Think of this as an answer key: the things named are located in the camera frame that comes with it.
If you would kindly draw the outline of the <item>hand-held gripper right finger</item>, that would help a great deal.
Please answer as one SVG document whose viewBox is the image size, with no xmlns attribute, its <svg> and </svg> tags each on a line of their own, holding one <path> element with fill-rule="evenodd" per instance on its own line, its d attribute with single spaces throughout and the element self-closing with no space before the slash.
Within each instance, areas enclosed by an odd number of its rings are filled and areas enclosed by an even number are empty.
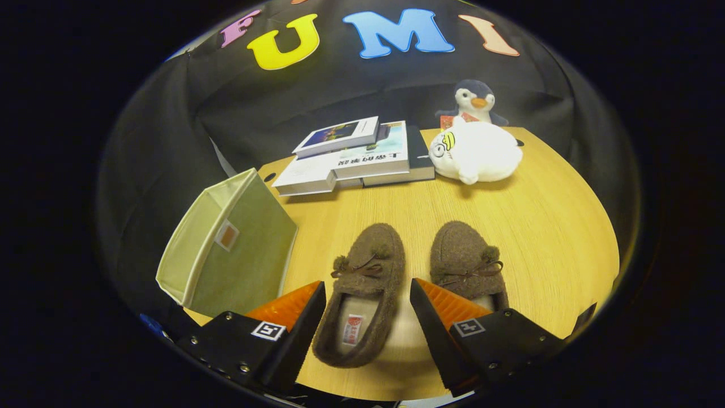
<svg viewBox="0 0 725 408">
<path fill-rule="evenodd" d="M 513 308 L 492 312 L 424 279 L 412 279 L 410 304 L 453 397 L 499 388 L 565 346 Z"/>
</svg>

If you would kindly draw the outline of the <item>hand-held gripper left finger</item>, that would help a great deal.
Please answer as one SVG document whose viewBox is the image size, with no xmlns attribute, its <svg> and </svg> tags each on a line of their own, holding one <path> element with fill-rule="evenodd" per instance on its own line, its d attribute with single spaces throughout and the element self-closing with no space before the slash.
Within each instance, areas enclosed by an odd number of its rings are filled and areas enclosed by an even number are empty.
<svg viewBox="0 0 725 408">
<path fill-rule="evenodd" d="M 288 392 L 297 381 L 325 307 L 325 284 L 317 280 L 246 314 L 221 312 L 176 345 L 236 385 L 255 392 Z"/>
</svg>

